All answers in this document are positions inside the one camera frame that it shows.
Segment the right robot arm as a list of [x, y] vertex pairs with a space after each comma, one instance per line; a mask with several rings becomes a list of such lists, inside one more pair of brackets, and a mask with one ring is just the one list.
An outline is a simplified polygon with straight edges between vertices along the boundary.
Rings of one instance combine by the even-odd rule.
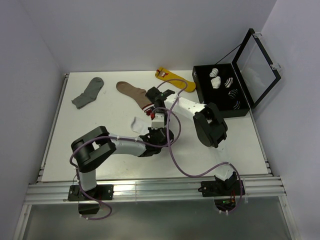
[[[215, 177], [219, 179], [216, 183], [217, 191], [222, 195], [229, 194], [234, 188], [234, 183], [230, 179], [233, 171], [230, 166], [226, 166], [230, 160], [226, 150], [228, 127], [218, 107], [214, 103], [202, 104], [188, 100], [170, 89], [161, 92], [158, 88], [152, 87], [146, 92], [145, 96], [154, 104], [156, 115], [160, 113], [160, 110], [164, 111], [168, 149], [177, 169], [190, 178], [203, 177], [216, 170]], [[174, 114], [182, 115], [193, 121], [199, 141], [206, 147], [214, 148], [216, 165], [198, 175], [188, 174], [178, 165], [172, 151], [173, 141], [170, 140], [170, 118]]]

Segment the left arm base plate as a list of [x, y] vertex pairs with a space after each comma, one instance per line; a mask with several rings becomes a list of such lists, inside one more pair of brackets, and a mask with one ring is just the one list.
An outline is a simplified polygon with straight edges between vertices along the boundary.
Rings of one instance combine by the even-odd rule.
[[[112, 200], [114, 193], [114, 186], [112, 184], [98, 184], [95, 188], [86, 192], [90, 197], [104, 201]], [[89, 201], [90, 198], [85, 196], [78, 185], [71, 185], [69, 188], [69, 193], [67, 200], [70, 202], [77, 201]]]

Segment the white sock black stripes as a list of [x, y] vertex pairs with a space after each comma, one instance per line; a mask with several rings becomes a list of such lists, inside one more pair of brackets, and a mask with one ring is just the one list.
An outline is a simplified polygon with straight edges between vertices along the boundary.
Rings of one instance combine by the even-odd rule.
[[146, 122], [139, 117], [134, 117], [130, 123], [130, 129], [139, 134], [139, 135], [146, 135], [149, 133], [149, 127], [151, 126], [150, 122]]

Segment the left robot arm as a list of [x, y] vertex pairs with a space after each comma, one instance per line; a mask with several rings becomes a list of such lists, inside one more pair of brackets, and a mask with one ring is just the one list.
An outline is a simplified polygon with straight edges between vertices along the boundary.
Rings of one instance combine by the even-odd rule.
[[132, 155], [135, 157], [151, 157], [161, 152], [169, 140], [174, 142], [174, 134], [167, 129], [148, 130], [145, 135], [124, 137], [111, 134], [106, 127], [99, 126], [71, 144], [72, 157], [75, 158], [78, 179], [81, 185], [79, 194], [91, 200], [98, 193], [96, 169], [111, 155]]

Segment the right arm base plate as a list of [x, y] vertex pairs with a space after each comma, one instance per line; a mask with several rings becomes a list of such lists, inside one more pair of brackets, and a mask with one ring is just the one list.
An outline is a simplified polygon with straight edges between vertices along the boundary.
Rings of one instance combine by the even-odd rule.
[[198, 192], [200, 192], [203, 197], [230, 197], [232, 194], [240, 196], [241, 188], [239, 181], [236, 181], [230, 186], [219, 181], [202, 181]]

